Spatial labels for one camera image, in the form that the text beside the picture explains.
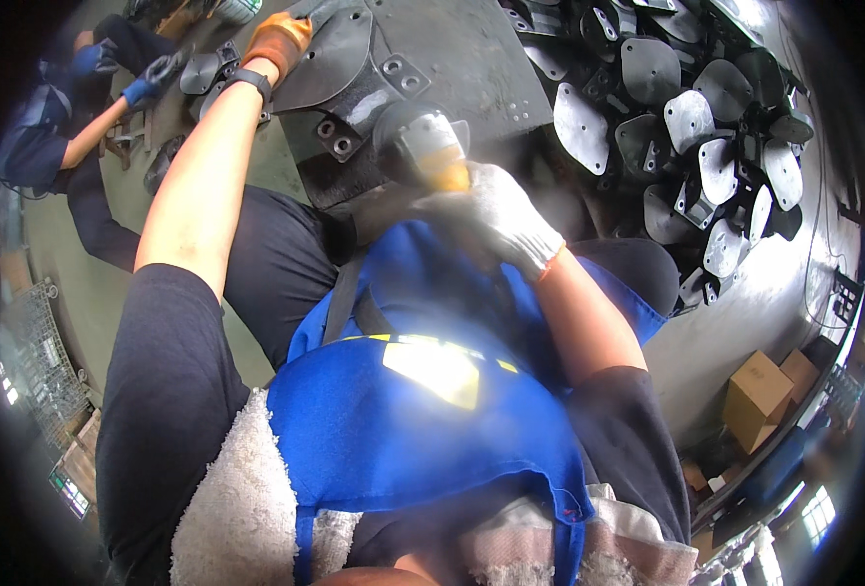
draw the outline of angle grinder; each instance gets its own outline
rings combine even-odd
[[[380,115],[372,142],[380,170],[397,183],[435,191],[470,188],[468,122],[450,122],[432,102],[397,102]]]

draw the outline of blue sleeve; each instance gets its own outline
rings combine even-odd
[[[0,178],[13,186],[48,190],[61,169],[67,139],[30,126],[20,126],[5,139],[0,153]]]
[[[133,275],[113,345],[97,444],[100,534],[129,583],[167,583],[171,537],[250,391],[223,310],[193,273]]]
[[[689,545],[689,500],[673,440],[646,370],[596,372],[567,400],[589,462],[586,483],[608,483],[621,502],[650,512],[664,539]]]

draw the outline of worker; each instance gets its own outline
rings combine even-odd
[[[97,146],[125,113],[145,108],[185,65],[174,43],[119,15],[73,42],[61,31],[43,55],[29,97],[0,145],[0,181],[35,197],[66,193],[78,236],[91,255],[132,272],[139,235],[110,214]],[[112,74],[136,80],[104,111]]]
[[[570,250],[506,171],[469,162],[468,192],[428,194],[370,246],[355,316],[325,339],[343,287],[323,217],[244,184],[262,106],[317,30],[294,16],[256,29],[146,218],[98,436],[116,573],[685,583],[684,480],[641,352],[679,290],[671,257]],[[453,231],[501,270],[444,246]],[[225,289],[277,370],[262,389],[234,365]]]

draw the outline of white work glove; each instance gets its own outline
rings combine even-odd
[[[465,229],[502,262],[516,266],[528,282],[536,282],[566,241],[510,173],[497,165],[467,164],[469,191],[433,193],[411,207],[433,222]]]

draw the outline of blue glove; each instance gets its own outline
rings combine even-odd
[[[162,55],[145,68],[145,71],[128,85],[121,94],[126,96],[130,108],[143,106],[141,102],[161,96],[168,81],[181,73],[191,58],[191,51],[182,50],[171,55]]]
[[[116,44],[109,39],[81,47],[71,61],[71,73],[75,77],[112,75],[120,68],[116,63],[116,51]]]

